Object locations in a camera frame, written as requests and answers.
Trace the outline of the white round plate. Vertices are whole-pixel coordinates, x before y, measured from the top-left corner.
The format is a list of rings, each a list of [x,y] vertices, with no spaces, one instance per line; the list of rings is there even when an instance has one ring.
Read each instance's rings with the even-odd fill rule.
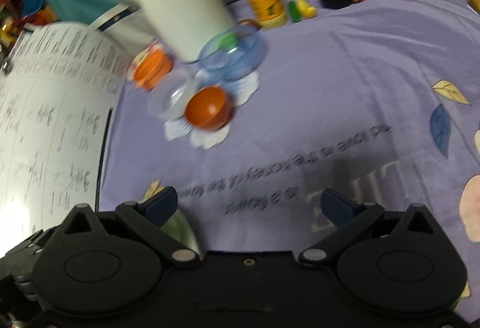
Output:
[[[179,208],[174,212],[171,218],[160,227],[160,229],[179,243],[182,243],[187,248],[195,251],[200,258],[203,258],[196,234]]]

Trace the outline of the clear plastic bowl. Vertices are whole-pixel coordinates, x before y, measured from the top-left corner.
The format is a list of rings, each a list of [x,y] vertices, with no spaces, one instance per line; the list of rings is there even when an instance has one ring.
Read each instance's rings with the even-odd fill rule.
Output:
[[[151,90],[147,111],[160,120],[175,120],[183,116],[185,107],[196,93],[192,74],[185,69],[174,69]]]

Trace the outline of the red orange small bowl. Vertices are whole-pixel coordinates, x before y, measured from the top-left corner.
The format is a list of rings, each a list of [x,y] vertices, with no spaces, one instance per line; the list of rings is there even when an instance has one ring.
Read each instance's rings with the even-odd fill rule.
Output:
[[[204,87],[185,106],[185,119],[197,129],[215,131],[232,116],[233,100],[220,87]]]

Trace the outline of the blue transparent bowl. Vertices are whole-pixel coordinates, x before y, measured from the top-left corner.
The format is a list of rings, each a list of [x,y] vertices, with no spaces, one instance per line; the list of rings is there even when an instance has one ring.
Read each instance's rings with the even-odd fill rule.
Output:
[[[219,42],[226,34],[233,33],[238,40],[235,50],[226,52]],[[235,25],[213,37],[199,54],[199,67],[215,79],[234,81],[253,72],[265,55],[265,43],[258,31],[250,26]]]

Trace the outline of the purple floral tablecloth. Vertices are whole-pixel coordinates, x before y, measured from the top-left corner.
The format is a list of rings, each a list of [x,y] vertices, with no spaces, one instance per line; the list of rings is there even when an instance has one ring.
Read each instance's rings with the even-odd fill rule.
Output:
[[[389,210],[427,206],[469,271],[479,317],[479,15],[463,0],[365,0],[265,31],[259,89],[226,139],[164,137],[126,85],[99,207],[176,188],[203,250],[302,251],[329,234],[331,187]]]

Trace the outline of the orange cup with spout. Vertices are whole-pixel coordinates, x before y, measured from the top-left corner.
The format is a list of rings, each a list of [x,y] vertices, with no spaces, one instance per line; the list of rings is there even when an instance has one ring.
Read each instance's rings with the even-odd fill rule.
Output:
[[[133,74],[135,87],[146,91],[152,90],[168,73],[171,72],[173,62],[160,49],[151,51],[138,65]]]

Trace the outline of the white instruction sheet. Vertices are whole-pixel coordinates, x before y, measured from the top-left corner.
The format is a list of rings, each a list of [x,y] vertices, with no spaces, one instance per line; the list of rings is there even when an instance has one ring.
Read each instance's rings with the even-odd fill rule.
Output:
[[[128,55],[72,22],[20,35],[1,76],[1,251],[98,207]]]

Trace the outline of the green toy vegetable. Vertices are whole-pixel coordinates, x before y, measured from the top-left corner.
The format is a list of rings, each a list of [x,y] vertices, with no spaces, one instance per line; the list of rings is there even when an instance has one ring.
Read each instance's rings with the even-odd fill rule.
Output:
[[[238,40],[235,34],[230,33],[224,35],[219,42],[219,48],[226,52],[230,52],[231,50],[235,50],[238,47]]]

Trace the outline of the green toy cucumber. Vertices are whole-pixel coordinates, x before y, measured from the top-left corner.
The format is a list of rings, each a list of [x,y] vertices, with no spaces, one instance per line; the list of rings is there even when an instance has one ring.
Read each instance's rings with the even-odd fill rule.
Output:
[[[300,22],[302,20],[302,16],[299,13],[299,10],[295,2],[293,0],[289,1],[287,4],[287,7],[288,7],[290,21],[292,23]]]

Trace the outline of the toy banana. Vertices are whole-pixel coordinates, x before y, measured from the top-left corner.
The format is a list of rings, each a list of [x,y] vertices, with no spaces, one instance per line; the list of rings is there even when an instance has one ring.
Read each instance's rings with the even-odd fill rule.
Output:
[[[311,19],[317,15],[317,10],[314,6],[309,4],[306,0],[295,0],[295,5],[304,19]]]

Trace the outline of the brown toy chestnut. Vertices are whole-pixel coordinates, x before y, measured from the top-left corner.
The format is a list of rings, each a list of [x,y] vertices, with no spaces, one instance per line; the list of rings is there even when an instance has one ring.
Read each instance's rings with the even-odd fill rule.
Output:
[[[262,26],[256,20],[253,20],[253,19],[241,19],[237,22],[237,25],[250,26],[255,31],[259,31],[262,28]]]

